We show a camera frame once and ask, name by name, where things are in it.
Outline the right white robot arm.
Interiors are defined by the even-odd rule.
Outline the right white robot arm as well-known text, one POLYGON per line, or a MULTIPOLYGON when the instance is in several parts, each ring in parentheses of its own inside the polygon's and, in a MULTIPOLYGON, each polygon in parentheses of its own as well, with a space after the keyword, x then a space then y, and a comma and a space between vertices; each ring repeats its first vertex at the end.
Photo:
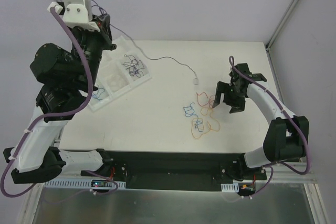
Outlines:
POLYGON ((230 113, 245 110, 246 99, 251 99, 262 112, 268 123, 268 130, 262 147, 244 153, 242 163, 236 166, 236 173, 242 179, 248 179, 255 168, 280 163, 296 158, 306 158, 306 174, 310 169, 308 146, 309 121, 305 116, 297 116, 280 102, 271 92, 267 79, 261 73, 252 73, 247 63, 231 65, 230 82, 217 83, 213 106, 224 103, 230 107, 230 113))

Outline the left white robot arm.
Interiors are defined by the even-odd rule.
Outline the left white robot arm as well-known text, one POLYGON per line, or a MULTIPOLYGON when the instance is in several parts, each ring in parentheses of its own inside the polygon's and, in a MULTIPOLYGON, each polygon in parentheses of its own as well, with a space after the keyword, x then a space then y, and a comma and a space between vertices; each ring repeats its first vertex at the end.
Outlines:
POLYGON ((4 150, 15 184, 48 182, 62 173, 92 170, 99 176, 110 173, 111 164, 99 151, 62 151, 52 143, 78 110, 85 108, 97 87, 102 53, 115 50, 110 16, 92 19, 96 30, 83 25, 68 29, 72 49, 47 43, 42 45, 30 69, 43 86, 36 98, 32 121, 16 147, 4 150))

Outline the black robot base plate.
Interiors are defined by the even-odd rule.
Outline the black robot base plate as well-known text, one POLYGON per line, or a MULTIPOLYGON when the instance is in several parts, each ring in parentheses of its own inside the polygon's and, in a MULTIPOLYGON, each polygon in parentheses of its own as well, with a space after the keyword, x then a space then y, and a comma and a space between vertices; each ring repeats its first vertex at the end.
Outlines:
POLYGON ((248 168, 241 153, 104 151, 94 171, 125 182, 127 189, 220 191, 233 181, 267 179, 261 169, 248 168))

